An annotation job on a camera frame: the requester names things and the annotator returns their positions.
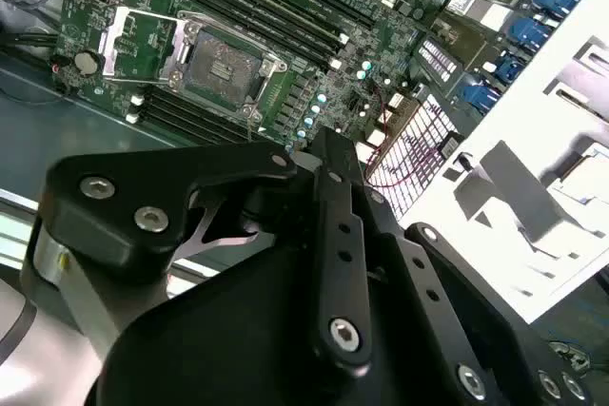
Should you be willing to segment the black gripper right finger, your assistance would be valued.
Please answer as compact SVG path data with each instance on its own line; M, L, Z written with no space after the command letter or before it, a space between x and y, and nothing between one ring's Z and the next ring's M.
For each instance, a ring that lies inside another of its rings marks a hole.
M409 305L445 405L593 405L571 365L426 222L398 225L386 199L354 191L366 251Z

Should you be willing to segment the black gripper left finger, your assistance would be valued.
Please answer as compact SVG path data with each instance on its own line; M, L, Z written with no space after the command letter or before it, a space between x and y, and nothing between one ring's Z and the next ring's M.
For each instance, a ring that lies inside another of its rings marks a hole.
M48 172L41 235L83 271L56 282L95 350L106 355L161 300L170 266L261 233L275 241L223 282L270 285L286 263L305 278L296 346L347 377L371 360L363 186L354 145L329 128L291 155L269 142L72 156Z

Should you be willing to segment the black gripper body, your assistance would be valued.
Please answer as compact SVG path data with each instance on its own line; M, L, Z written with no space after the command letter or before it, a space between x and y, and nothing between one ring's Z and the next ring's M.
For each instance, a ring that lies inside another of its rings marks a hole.
M363 219L352 207L356 216ZM119 337L92 389L98 405L445 405L409 305L391 294L366 251L371 360L347 377L296 346L305 278L201 284L138 318Z

